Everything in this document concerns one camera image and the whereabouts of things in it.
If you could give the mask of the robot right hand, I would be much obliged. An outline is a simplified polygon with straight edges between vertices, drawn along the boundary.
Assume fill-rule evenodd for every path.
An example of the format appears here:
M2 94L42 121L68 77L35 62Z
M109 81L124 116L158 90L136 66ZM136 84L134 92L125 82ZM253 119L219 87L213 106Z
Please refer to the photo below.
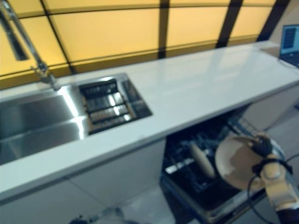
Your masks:
M249 145L251 149L262 158L266 158L272 153L273 146L271 140L265 133L258 133Z

